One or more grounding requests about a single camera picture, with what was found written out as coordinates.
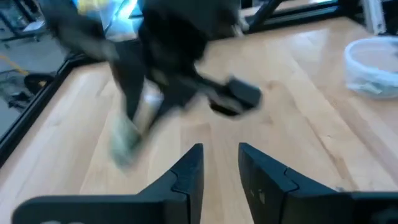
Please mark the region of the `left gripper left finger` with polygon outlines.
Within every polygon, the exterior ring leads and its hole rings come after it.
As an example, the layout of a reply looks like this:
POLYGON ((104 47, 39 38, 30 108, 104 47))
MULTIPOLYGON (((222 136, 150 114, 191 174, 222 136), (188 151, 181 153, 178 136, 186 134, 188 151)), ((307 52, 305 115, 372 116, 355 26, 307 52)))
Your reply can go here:
POLYGON ((203 145, 193 145, 161 177, 135 195, 51 195, 31 198, 12 224, 200 224, 203 145))

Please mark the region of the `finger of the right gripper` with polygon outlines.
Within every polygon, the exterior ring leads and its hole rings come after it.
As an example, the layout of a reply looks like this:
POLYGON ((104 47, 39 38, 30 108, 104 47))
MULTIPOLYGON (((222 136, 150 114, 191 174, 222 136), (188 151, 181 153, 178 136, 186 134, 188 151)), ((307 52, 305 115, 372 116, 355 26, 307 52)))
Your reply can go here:
POLYGON ((154 75, 163 94, 163 100, 149 119, 143 133, 149 134, 166 114, 175 109, 187 110, 193 99, 205 95, 210 108, 219 114, 235 117, 259 107, 261 90, 236 77, 230 77, 225 83, 218 83, 193 71, 192 75, 154 75))
POLYGON ((133 121, 143 89, 143 63, 138 43, 107 39, 97 13, 78 11, 72 0, 39 0, 47 29, 60 45, 109 63, 111 74, 124 95, 123 116, 133 121))

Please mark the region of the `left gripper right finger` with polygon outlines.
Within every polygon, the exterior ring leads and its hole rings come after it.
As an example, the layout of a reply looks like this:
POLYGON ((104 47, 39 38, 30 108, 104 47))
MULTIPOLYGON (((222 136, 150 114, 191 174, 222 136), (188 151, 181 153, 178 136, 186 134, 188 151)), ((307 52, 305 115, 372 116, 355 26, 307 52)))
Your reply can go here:
POLYGON ((245 142, 238 166, 254 224, 398 224, 398 192, 338 192, 245 142))

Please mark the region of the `clear plastic bin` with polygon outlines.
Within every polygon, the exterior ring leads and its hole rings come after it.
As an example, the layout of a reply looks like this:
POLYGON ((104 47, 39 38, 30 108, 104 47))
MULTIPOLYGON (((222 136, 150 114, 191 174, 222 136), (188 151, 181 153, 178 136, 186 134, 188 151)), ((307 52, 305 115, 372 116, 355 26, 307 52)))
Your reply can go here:
POLYGON ((368 98, 398 98, 398 95, 372 96, 353 88, 353 85, 362 82, 398 86, 398 37, 381 36, 355 40, 346 46, 343 56, 347 89, 368 98))

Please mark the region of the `black table frame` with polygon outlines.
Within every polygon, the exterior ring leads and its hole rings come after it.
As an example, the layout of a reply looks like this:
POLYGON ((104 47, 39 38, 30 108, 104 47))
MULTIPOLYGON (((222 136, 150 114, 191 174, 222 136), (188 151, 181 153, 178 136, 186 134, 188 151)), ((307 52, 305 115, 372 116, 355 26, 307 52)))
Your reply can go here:
MULTIPOLYGON (((341 16, 354 17, 357 15, 362 15, 364 21, 361 0, 327 0, 319 4, 300 6, 293 9, 279 9, 280 4, 284 1, 286 0, 264 0, 262 6, 256 11, 255 14, 246 17, 241 17, 239 15, 238 23, 233 26, 233 32, 236 29, 242 29, 244 33, 252 34, 263 30, 286 27, 290 25, 301 25, 309 22, 316 22, 322 19, 341 16)), ((384 16, 387 12, 391 13, 390 21, 396 26, 396 32, 398 33, 398 0, 382 0, 382 8, 384 11, 384 16)), ((389 27, 389 21, 385 19, 385 22, 387 28, 386 33, 391 34, 392 29, 389 27)), ((226 38, 232 34, 221 35, 212 40, 226 38)), ((140 45, 144 84, 145 80, 149 80, 147 78, 148 68, 144 58, 142 42, 139 38, 139 30, 138 37, 136 39, 122 42, 132 42, 138 43, 140 45)), ((52 93, 57 90, 58 86, 63 82, 65 77, 75 67, 98 62, 106 62, 95 60, 86 54, 76 53, 72 50, 71 52, 72 55, 68 57, 66 61, 64 61, 55 76, 34 73, 27 75, 24 78, 24 85, 26 86, 27 91, 18 94, 16 99, 12 101, 11 105, 17 106, 17 104, 22 101, 27 101, 28 105, 23 108, 22 114, 17 120, 16 125, 0 140, 0 162, 6 161, 11 155, 16 145, 20 142, 27 130, 42 112, 44 106, 51 98, 52 93)), ((142 133, 144 141, 152 131, 149 134, 144 134, 143 131, 144 129, 140 132, 142 133)))

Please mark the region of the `silver aluminium bracket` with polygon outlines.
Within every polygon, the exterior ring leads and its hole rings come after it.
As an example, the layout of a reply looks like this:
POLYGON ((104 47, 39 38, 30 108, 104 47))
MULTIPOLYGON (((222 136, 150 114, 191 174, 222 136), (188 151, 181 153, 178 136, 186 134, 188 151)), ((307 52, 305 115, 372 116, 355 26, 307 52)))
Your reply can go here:
POLYGON ((368 32, 379 35, 387 31, 382 0, 361 0, 365 26, 368 32))

